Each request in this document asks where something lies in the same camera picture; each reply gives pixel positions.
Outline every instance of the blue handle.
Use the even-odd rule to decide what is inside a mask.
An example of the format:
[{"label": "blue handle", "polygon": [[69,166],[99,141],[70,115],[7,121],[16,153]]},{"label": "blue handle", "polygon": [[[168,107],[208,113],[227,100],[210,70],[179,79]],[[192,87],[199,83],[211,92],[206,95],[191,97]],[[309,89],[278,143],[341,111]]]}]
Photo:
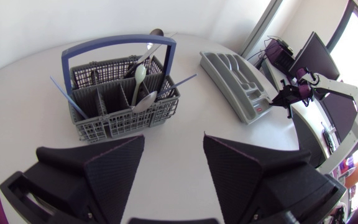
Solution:
[{"label": "blue handle", "polygon": [[63,76],[65,79],[65,86],[67,94],[72,94],[71,81],[70,81],[70,68],[68,65],[68,59],[79,54],[88,52],[90,50],[98,49],[101,47],[107,47],[117,44],[129,44],[129,43],[153,43],[153,44],[165,44],[167,46],[167,52],[165,53],[165,61],[163,67],[163,73],[169,75],[171,72],[173,56],[177,43],[168,37],[161,37],[157,35],[148,34],[131,34],[131,35],[117,35],[112,37],[104,37],[96,40],[87,41],[82,44],[78,44],[74,47],[70,47],[62,52],[62,68]]}]

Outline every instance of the gray plastic basket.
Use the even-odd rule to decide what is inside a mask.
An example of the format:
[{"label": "gray plastic basket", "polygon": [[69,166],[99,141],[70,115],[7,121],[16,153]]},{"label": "gray plastic basket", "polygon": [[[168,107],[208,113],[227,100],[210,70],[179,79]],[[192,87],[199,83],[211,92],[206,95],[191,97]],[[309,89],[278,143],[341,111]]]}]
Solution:
[{"label": "gray plastic basket", "polygon": [[[109,137],[118,138],[162,124],[175,114],[180,97],[177,88],[157,98],[146,111],[133,113],[130,109],[128,102],[133,97],[135,78],[121,77],[139,57],[91,62],[70,69],[70,96],[89,116],[89,119],[84,119],[68,104],[80,140],[96,142]],[[140,86],[138,101],[153,91],[164,91],[174,85],[164,72],[167,70],[168,67],[163,67],[156,57],[153,58],[149,73]]]}]

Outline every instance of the desk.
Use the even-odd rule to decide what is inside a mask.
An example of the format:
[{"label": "desk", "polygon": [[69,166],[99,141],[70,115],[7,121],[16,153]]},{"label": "desk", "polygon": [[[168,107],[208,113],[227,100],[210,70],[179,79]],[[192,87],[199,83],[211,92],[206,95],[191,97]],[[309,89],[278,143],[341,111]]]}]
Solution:
[{"label": "desk", "polygon": [[[201,68],[200,51],[234,52],[214,42],[190,35],[173,36],[177,50],[171,76],[178,82],[198,76],[178,87],[177,113],[163,125],[145,129],[145,148],[122,218],[183,220],[223,217],[203,151],[203,135],[278,150],[297,150],[298,141],[287,111],[274,107],[256,122],[241,123],[230,104]],[[71,123],[67,100],[50,75],[63,86],[62,51],[79,43],[45,50],[0,69],[0,184],[15,171],[37,162],[39,146],[66,148],[85,145]],[[145,44],[126,44],[79,55],[70,66],[90,61],[142,55]],[[165,49],[156,52],[163,59]],[[24,223],[0,191],[10,223]]]}]

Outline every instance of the blue chopstick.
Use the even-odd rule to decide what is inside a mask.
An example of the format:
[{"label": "blue chopstick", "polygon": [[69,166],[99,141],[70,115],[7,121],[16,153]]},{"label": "blue chopstick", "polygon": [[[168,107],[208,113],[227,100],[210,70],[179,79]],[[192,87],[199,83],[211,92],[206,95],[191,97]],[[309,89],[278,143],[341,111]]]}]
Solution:
[{"label": "blue chopstick", "polygon": [[81,108],[74,102],[74,100],[69,97],[67,95],[67,93],[65,93],[63,91],[63,89],[60,87],[60,85],[56,82],[56,80],[50,76],[50,79],[53,81],[53,83],[56,85],[56,87],[61,91],[61,93],[63,93],[63,96],[65,96],[65,98],[68,100],[68,102],[74,106],[74,108],[85,118],[85,119],[89,119],[89,117],[84,113],[83,110],[81,110]]}]

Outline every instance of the computer monitor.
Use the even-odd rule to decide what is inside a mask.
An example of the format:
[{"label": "computer monitor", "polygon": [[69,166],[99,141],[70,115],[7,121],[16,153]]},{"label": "computer monitor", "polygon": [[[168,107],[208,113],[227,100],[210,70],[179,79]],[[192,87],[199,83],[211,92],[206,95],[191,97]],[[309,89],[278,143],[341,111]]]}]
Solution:
[{"label": "computer monitor", "polygon": [[[346,191],[308,164],[308,151],[278,151],[205,135],[204,152],[226,224],[319,223]],[[292,221],[283,222],[288,216]]]},{"label": "computer monitor", "polygon": [[311,33],[305,46],[303,46],[296,56],[289,74],[295,77],[296,71],[304,67],[307,67],[311,72],[320,73],[331,80],[337,80],[339,76],[339,70],[334,60],[316,32]]},{"label": "computer monitor", "polygon": [[[356,119],[357,111],[354,102],[351,99],[333,93],[327,94],[319,102],[329,122],[335,127],[336,139],[340,144],[349,134]],[[358,143],[349,155],[356,150],[358,150]]]}]

